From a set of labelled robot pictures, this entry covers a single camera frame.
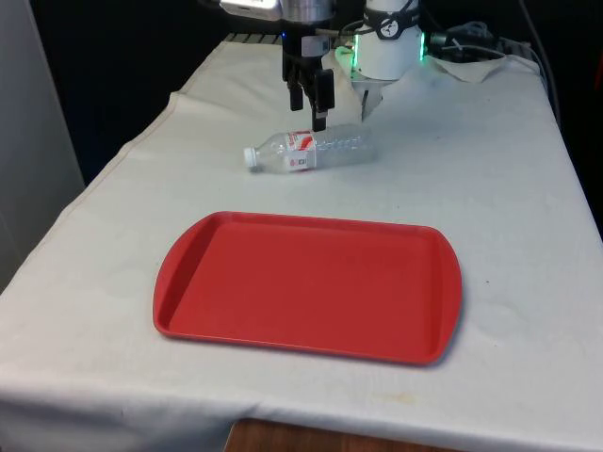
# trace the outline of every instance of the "wooden floor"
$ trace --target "wooden floor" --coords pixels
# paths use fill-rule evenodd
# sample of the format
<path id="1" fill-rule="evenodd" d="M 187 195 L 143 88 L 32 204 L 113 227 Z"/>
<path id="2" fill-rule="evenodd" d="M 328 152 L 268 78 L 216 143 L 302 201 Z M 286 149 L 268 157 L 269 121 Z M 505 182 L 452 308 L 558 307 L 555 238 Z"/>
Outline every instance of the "wooden floor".
<path id="1" fill-rule="evenodd" d="M 328 430 L 244 420 L 231 431 L 224 452 L 450 452 Z"/>

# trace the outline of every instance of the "green led light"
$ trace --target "green led light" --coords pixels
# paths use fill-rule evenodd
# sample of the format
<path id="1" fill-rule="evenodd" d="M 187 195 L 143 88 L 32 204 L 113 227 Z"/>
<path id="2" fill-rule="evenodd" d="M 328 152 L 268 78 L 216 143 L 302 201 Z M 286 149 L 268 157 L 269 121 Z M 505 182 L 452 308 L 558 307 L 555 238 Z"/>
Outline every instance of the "green led light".
<path id="1" fill-rule="evenodd" d="M 359 36 L 354 35 L 354 53 L 351 58 L 351 68 L 356 69 L 358 67 L 358 45 L 360 43 Z"/>
<path id="2" fill-rule="evenodd" d="M 425 59 L 426 50 L 427 49 L 425 49 L 425 33 L 421 33 L 421 50 L 418 54 L 419 61 L 423 61 L 423 59 Z"/>

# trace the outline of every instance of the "white wall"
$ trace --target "white wall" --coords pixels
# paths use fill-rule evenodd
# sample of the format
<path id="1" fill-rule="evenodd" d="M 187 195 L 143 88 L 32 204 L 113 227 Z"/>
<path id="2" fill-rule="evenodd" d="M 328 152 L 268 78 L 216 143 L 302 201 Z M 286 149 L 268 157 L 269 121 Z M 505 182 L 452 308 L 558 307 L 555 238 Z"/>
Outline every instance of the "white wall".
<path id="1" fill-rule="evenodd" d="M 27 0 L 0 0 L 0 292 L 83 189 Z"/>

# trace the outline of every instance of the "white tablecloth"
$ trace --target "white tablecloth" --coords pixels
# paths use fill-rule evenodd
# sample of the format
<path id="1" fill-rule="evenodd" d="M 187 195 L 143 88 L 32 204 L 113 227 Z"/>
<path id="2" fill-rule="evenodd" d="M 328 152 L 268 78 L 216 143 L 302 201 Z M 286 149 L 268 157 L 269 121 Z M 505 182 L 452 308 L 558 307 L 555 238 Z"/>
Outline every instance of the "white tablecloth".
<path id="1" fill-rule="evenodd" d="M 3 450 L 220 450 L 242 417 L 603 449 L 603 247 L 538 76 L 512 64 L 471 85 L 417 65 L 368 119 L 378 162 L 252 175 L 244 146 L 310 120 L 288 112 L 279 68 L 278 47 L 222 44 L 29 256 L 0 298 Z M 337 85 L 331 123 L 355 121 Z M 222 210 L 439 229 L 464 274 L 448 355 L 419 368 L 162 337 L 163 257 Z"/>

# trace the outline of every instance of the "bottle cap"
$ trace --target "bottle cap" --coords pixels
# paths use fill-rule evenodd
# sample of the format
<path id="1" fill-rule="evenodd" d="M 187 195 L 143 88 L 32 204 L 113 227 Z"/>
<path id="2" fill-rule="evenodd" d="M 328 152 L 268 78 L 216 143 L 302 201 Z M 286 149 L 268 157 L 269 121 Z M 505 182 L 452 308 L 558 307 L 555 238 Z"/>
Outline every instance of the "bottle cap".
<path id="1" fill-rule="evenodd" d="M 255 161 L 255 148 L 245 148 L 243 153 L 245 154 L 245 163 L 247 164 L 247 167 L 257 167 L 257 162 Z"/>

